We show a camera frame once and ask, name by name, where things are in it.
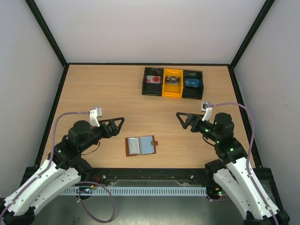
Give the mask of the brown leather card holder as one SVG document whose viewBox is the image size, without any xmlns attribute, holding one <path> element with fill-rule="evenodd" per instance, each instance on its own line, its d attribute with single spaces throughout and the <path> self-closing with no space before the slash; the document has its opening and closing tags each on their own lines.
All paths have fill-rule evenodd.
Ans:
<svg viewBox="0 0 300 225">
<path fill-rule="evenodd" d="M 156 154 L 158 141 L 153 135 L 128 137 L 125 139 L 126 156 L 152 155 Z"/>
</svg>

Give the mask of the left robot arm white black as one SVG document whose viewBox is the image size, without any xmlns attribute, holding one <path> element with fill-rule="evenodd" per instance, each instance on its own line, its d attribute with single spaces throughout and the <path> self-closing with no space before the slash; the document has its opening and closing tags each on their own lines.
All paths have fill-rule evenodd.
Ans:
<svg viewBox="0 0 300 225">
<path fill-rule="evenodd" d="M 16 191 L 0 203 L 0 219 L 6 225 L 30 225 L 36 215 L 65 189 L 90 183 L 91 165 L 82 153 L 103 138 L 117 136 L 123 117 L 100 120 L 92 126 L 85 120 L 77 121 L 56 144 L 36 172 Z"/>
</svg>

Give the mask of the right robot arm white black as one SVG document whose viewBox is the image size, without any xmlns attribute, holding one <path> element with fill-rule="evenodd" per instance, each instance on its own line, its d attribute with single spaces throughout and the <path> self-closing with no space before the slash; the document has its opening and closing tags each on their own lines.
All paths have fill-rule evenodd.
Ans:
<svg viewBox="0 0 300 225">
<path fill-rule="evenodd" d="M 242 215 L 245 225 L 286 225 L 288 213 L 268 196 L 257 178 L 247 153 L 234 137 L 231 115 L 221 112 L 210 122 L 208 114 L 198 115 L 177 112 L 182 127 L 191 127 L 191 132 L 201 133 L 213 141 L 218 156 L 205 164 L 204 177 L 208 183 L 217 183 L 231 199 Z"/>
</svg>

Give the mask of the blue card in bin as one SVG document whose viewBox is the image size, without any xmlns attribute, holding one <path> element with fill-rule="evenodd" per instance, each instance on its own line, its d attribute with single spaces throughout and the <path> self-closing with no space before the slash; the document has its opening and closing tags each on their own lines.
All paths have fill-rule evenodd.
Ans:
<svg viewBox="0 0 300 225">
<path fill-rule="evenodd" d="M 192 88 L 198 88 L 199 87 L 199 80 L 193 79 L 193 78 L 187 78 L 185 79 L 185 86 L 186 87 L 192 87 Z"/>
</svg>

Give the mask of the dark black card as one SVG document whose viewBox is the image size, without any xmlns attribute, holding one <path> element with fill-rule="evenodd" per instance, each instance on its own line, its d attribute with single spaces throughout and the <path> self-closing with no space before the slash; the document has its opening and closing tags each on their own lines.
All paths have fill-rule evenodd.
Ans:
<svg viewBox="0 0 300 225">
<path fill-rule="evenodd" d="M 178 76 L 166 76 L 165 77 L 165 84 L 179 85 L 180 84 L 180 77 L 178 77 Z"/>
</svg>

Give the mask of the red white card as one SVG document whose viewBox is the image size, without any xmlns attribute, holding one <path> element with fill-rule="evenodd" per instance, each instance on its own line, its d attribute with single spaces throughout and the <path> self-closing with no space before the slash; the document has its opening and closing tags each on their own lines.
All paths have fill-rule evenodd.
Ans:
<svg viewBox="0 0 300 225">
<path fill-rule="evenodd" d="M 157 75 L 147 75 L 146 76 L 146 83 L 160 84 L 161 83 L 161 77 L 157 76 Z"/>
</svg>

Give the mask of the right black bin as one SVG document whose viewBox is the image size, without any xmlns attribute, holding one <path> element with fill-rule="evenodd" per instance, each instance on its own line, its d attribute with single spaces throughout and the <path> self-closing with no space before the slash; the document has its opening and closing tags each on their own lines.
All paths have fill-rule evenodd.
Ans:
<svg viewBox="0 0 300 225">
<path fill-rule="evenodd" d="M 203 72 L 183 70 L 182 98 L 198 99 L 203 97 Z"/>
</svg>

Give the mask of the black bin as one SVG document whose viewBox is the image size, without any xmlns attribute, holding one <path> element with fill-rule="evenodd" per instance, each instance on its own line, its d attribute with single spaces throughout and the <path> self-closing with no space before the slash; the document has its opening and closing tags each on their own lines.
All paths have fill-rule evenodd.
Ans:
<svg viewBox="0 0 300 225">
<path fill-rule="evenodd" d="M 182 98 L 198 99 L 203 97 L 203 72 L 183 70 Z"/>
<path fill-rule="evenodd" d="M 163 68 L 146 67 L 142 81 L 142 94 L 162 96 Z"/>
</svg>

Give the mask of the yellow middle bin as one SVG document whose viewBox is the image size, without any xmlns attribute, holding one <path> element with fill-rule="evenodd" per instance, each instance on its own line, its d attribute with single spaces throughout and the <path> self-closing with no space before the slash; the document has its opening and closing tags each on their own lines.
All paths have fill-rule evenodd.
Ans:
<svg viewBox="0 0 300 225">
<path fill-rule="evenodd" d="M 165 84 L 166 76 L 180 77 L 180 84 L 179 85 Z M 163 97 L 182 98 L 182 92 L 183 92 L 183 70 L 182 69 L 164 68 L 162 96 Z"/>
</svg>

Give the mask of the left black bin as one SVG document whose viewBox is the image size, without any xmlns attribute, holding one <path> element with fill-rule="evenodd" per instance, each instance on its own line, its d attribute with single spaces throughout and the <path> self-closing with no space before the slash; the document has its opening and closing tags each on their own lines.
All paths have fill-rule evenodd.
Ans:
<svg viewBox="0 0 300 225">
<path fill-rule="evenodd" d="M 142 94 L 162 96 L 163 68 L 146 67 L 142 81 Z"/>
</svg>

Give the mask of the left controller board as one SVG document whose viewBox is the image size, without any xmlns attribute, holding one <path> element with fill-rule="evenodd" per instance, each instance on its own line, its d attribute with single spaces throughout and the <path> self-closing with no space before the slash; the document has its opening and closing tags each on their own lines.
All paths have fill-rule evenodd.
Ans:
<svg viewBox="0 0 300 225">
<path fill-rule="evenodd" d="M 84 194 L 93 194 L 94 191 L 97 189 L 96 186 L 94 185 L 91 185 L 91 186 L 88 186 L 88 187 L 79 187 L 77 190 L 76 190 L 76 193 L 84 193 Z"/>
</svg>

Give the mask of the controller board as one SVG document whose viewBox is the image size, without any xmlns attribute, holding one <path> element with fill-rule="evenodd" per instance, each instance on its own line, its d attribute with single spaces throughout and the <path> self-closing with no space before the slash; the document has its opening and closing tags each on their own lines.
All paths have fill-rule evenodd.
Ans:
<svg viewBox="0 0 300 225">
<path fill-rule="evenodd" d="M 93 194 L 94 191 L 97 189 L 96 186 L 94 185 L 91 185 L 91 186 L 88 186 L 88 187 L 79 187 L 77 190 L 76 190 L 76 193 L 84 193 L 84 194 Z"/>
<path fill-rule="evenodd" d="M 215 187 L 208 187 L 207 188 L 207 195 L 210 198 L 220 198 L 222 195 L 224 195 L 224 191 L 221 187 L 215 186 Z"/>
</svg>

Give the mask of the right controller board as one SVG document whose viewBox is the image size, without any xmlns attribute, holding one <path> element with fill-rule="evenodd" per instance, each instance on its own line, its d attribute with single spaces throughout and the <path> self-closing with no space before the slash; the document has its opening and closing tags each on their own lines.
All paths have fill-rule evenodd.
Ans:
<svg viewBox="0 0 300 225">
<path fill-rule="evenodd" d="M 210 198 L 220 198 L 222 195 L 224 195 L 224 191 L 221 187 L 215 186 L 215 187 L 208 187 L 207 188 L 207 195 Z"/>
</svg>

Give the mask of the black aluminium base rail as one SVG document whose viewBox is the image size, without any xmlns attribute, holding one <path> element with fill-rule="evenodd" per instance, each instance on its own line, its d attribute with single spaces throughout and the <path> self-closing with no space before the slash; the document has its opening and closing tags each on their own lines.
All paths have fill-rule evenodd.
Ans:
<svg viewBox="0 0 300 225">
<path fill-rule="evenodd" d="M 208 165 L 205 168 L 191 169 L 151 169 L 151 168 L 92 168 L 76 166 L 82 181 L 97 181 L 108 185 L 118 180 L 173 180 L 192 185 L 214 185 L 213 174 L 225 169 L 221 165 Z"/>
</svg>

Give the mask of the black cage frame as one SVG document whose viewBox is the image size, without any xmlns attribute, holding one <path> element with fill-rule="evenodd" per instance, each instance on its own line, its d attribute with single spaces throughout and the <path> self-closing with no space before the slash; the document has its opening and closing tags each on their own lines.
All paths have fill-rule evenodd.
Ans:
<svg viewBox="0 0 300 225">
<path fill-rule="evenodd" d="M 64 58 L 64 56 L 62 55 L 62 52 L 60 50 L 60 48 L 58 47 L 57 45 L 57 42 L 55 41 L 55 38 L 53 37 L 49 27 L 47 26 L 40 10 L 38 9 L 38 6 L 36 5 L 35 1 L 34 0 L 26 0 L 25 1 L 27 3 L 27 5 L 29 6 L 32 14 L 34 15 L 36 21 L 38 22 L 40 28 L 42 29 L 42 31 L 44 32 L 49 44 L 51 45 L 51 47 L 53 48 L 55 54 L 57 55 L 58 59 L 60 60 L 60 62 L 62 63 L 62 66 L 64 67 L 64 70 L 63 72 L 66 72 L 68 70 L 68 64 Z M 243 55 L 243 53 L 245 52 L 247 46 L 249 45 L 250 41 L 252 40 L 254 34 L 256 33 L 256 31 L 258 30 L 259 26 L 261 25 L 261 23 L 263 22 L 264 18 L 266 17 L 267 13 L 269 12 L 269 10 L 271 9 L 272 5 L 274 4 L 275 0 L 266 0 L 264 5 L 262 6 L 259 14 L 257 15 L 254 23 L 252 24 L 249 32 L 247 33 L 245 39 L 243 40 L 240 48 L 238 49 L 238 52 L 236 53 L 236 55 L 234 56 L 233 58 L 233 61 L 232 63 L 230 64 L 229 68 L 229 72 L 230 74 L 234 73 L 233 69 L 234 67 L 237 65 L 238 61 L 240 60 L 241 56 Z M 243 119 L 243 122 L 244 122 L 244 117 L 247 117 L 248 118 L 248 122 L 250 123 L 250 119 L 251 119 L 251 130 L 250 130 L 250 125 L 248 124 L 247 126 L 245 125 L 245 129 L 246 129 L 246 133 L 247 135 L 250 135 L 249 132 L 251 132 L 251 138 L 249 139 L 249 144 L 250 144 L 250 147 L 249 147 L 249 151 L 248 151 L 248 154 L 247 154 L 247 161 L 250 162 L 250 154 L 252 154 L 252 146 L 253 144 L 256 144 L 255 143 L 255 138 L 254 138 L 254 122 L 253 122 L 253 119 L 252 119 L 252 115 L 250 113 L 250 111 L 243 105 L 243 104 L 240 104 L 240 103 L 243 103 L 243 101 L 240 99 L 237 98 L 238 100 L 238 103 L 221 103 L 221 104 L 214 104 L 214 105 L 211 105 L 211 107 L 217 107 L 217 106 L 223 106 L 223 105 L 237 105 L 239 106 L 240 108 L 240 113 L 241 113 L 241 116 L 242 116 L 242 119 Z M 53 135 L 55 135 L 55 132 L 56 132 L 56 127 L 57 127 L 57 123 L 59 121 L 59 119 L 62 117 L 62 116 L 65 116 L 65 115 L 71 115 L 71 114 L 89 114 L 89 112 L 68 112 L 68 113 L 65 113 L 65 114 L 62 114 L 61 116 L 58 117 L 58 119 L 55 121 L 54 123 L 54 131 L 53 131 Z M 113 214 L 112 214 L 112 217 L 107 220 L 107 221 L 100 221 L 98 219 L 96 219 L 95 217 L 93 217 L 87 210 L 86 212 L 88 213 L 88 215 L 94 219 L 95 221 L 99 222 L 99 223 L 109 223 L 113 220 L 114 218 L 114 215 L 115 215 L 115 203 L 114 203 L 114 199 L 113 199 L 113 196 L 111 195 L 111 193 L 108 191 L 107 188 L 105 188 L 103 185 L 100 185 L 99 183 L 95 183 L 95 182 L 90 182 L 89 184 L 94 184 L 94 185 L 98 185 L 99 187 L 102 187 L 104 190 L 107 191 L 107 193 L 111 196 L 111 199 L 112 199 L 112 202 L 113 202 Z"/>
</svg>

